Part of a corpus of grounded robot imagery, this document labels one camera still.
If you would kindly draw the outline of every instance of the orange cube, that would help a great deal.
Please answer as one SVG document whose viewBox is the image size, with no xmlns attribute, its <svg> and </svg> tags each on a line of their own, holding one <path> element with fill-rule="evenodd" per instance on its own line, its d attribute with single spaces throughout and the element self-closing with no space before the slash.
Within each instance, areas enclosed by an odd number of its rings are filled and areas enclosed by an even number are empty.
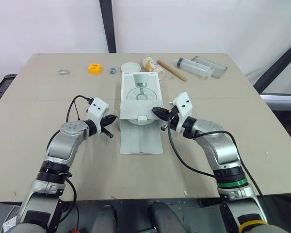
<svg viewBox="0 0 291 233">
<path fill-rule="evenodd" d="M 101 73 L 101 64 L 92 63 L 88 67 L 88 72 L 91 74 L 100 74 Z"/>
</svg>

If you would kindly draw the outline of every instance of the small metal part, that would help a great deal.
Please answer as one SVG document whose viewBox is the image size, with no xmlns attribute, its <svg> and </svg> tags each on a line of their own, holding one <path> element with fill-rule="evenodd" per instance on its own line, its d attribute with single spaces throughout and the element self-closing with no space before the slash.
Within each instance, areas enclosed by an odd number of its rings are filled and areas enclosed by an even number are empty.
<svg viewBox="0 0 291 233">
<path fill-rule="evenodd" d="M 61 74 L 61 75 L 65 75 L 65 74 L 69 74 L 70 71 L 68 69 L 61 69 L 61 70 L 58 71 L 58 73 Z"/>
<path fill-rule="evenodd" d="M 111 67 L 109 73 L 110 74 L 115 74 L 116 73 L 116 68 L 115 67 Z"/>
<path fill-rule="evenodd" d="M 167 129 L 167 127 L 168 127 L 167 125 L 162 125 L 162 126 L 161 126 L 161 130 L 162 130 L 162 131 L 165 131 L 165 130 Z"/>
</svg>

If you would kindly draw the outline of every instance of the table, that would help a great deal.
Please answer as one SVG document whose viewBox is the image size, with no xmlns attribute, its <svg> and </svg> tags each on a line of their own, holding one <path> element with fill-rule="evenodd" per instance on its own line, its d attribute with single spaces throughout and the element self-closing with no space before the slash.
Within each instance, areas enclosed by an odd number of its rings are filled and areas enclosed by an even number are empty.
<svg viewBox="0 0 291 233">
<path fill-rule="evenodd" d="M 0 101 L 0 201 L 23 201 L 44 159 L 51 135 L 65 121 L 67 108 L 77 94 L 100 97 L 110 112 L 120 104 L 121 72 L 111 67 L 140 62 L 145 54 L 34 54 Z M 150 54 L 173 66 L 179 57 L 197 54 Z M 264 194 L 291 192 L 291 138 L 272 111 L 227 54 L 198 54 L 227 66 L 219 79 L 201 80 L 184 70 L 183 82 L 168 71 L 160 81 L 163 102 L 187 91 L 193 116 L 215 121 L 231 132 L 241 156 Z M 100 75 L 89 74 L 90 63 L 102 64 Z M 69 75 L 59 75 L 60 69 Z M 76 102 L 80 117 L 88 104 Z M 72 109 L 71 120 L 76 113 Z M 174 155 L 167 132 L 162 132 L 163 154 L 119 154 L 117 123 L 114 134 L 94 135 L 78 150 L 70 169 L 78 200 L 161 199 L 218 197 L 215 179 L 193 173 Z M 211 172 L 202 149 L 192 140 L 174 136 L 183 159 Z M 69 187 L 63 199 L 72 200 Z"/>
</svg>

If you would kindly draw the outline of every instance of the dark floor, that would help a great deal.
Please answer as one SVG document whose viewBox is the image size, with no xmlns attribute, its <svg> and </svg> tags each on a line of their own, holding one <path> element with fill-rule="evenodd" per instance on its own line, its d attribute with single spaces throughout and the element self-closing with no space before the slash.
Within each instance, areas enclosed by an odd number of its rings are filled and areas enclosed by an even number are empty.
<svg viewBox="0 0 291 233">
<path fill-rule="evenodd" d="M 140 233 L 152 229 L 149 206 L 156 200 L 106 200 L 78 201 L 80 210 L 79 230 L 89 233 L 99 210 L 106 204 L 114 207 L 117 213 L 117 233 Z M 219 211 L 219 199 L 164 199 L 177 214 L 188 233 L 226 233 Z M 266 196 L 270 223 L 291 233 L 291 194 Z M 0 228 L 12 209 L 10 205 L 0 205 Z M 8 219 L 17 213 L 15 208 Z M 57 232 L 65 233 L 77 227 L 77 211 L 59 225 Z"/>
</svg>

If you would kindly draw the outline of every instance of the white plate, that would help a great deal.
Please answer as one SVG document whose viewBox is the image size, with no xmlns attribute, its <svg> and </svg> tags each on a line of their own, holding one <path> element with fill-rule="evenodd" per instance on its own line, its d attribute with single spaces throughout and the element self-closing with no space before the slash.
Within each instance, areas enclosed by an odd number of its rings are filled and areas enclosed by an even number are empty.
<svg viewBox="0 0 291 233">
<path fill-rule="evenodd" d="M 126 62 L 121 65 L 122 72 L 139 72 L 141 70 L 141 66 L 135 62 Z"/>
</svg>

